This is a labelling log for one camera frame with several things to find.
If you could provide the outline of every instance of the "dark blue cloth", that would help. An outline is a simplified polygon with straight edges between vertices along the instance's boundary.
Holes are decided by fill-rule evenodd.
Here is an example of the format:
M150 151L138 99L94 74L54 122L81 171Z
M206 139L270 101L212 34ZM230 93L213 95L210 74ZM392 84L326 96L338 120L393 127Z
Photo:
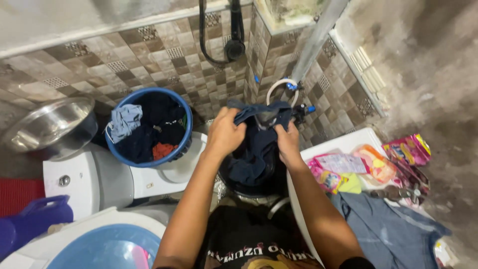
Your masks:
M228 107L242 109L234 118L234 124L239 125L242 122L247 124L246 138L240 149L233 153L235 158L229 164L229 178L247 186L261 185L262 180L258 177L266 167L264 156L277 146L277 134L273 128L260 129L253 116L279 109L275 124L282 124L287 130L292 108L284 101L276 101L266 106L264 104L246 105L238 100L229 100Z
M380 269L439 269L434 246L451 231L407 207L339 192L332 203L352 228L365 257Z

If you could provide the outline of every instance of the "stainless steel basin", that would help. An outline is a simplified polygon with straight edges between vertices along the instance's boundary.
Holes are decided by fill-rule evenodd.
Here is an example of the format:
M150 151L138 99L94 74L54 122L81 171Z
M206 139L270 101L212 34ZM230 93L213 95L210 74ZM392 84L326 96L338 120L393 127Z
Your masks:
M70 156L91 141L98 124L88 97L63 98L30 112L8 129L1 143L40 160Z

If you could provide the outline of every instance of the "white hose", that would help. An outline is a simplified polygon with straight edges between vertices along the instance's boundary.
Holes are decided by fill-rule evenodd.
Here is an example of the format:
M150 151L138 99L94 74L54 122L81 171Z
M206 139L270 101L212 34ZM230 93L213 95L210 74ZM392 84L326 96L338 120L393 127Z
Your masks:
M283 78L281 80L278 80L276 83L274 83L274 85L272 85L272 87L267 92L266 105L269 105L271 103L271 94L275 90L275 88L283 83L291 83L292 85L297 86L297 83L289 78ZM294 99L292 100L291 107L294 107L295 102L297 102L298 98L299 98L299 90L295 90L295 95L294 95Z

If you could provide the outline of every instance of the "water pipe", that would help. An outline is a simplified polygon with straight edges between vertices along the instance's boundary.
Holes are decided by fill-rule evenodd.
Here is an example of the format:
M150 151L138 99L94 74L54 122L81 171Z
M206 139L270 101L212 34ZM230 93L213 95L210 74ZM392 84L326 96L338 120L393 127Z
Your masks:
M291 104L291 107L294 107L295 103L297 102L297 99L299 98L299 91L297 90L297 82L289 78L280 79L276 83L274 83L274 85L272 85L272 87L267 92L266 105L269 105L271 103L271 94L275 90L275 88L277 88L277 86L284 83L290 83L292 85L291 87L288 87L288 88L291 88L291 89L296 88L294 99L292 100L292 104Z

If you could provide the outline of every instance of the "light blue cloth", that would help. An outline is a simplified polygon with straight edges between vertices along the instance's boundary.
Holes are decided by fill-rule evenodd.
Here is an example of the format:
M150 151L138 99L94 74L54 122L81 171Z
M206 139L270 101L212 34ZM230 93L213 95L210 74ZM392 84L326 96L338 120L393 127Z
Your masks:
M140 105L126 104L111 112L111 140L118 143L140 126L143 111Z
M383 199L339 192L333 205L352 228L365 257L377 269L439 269L434 247L451 235L440 223Z

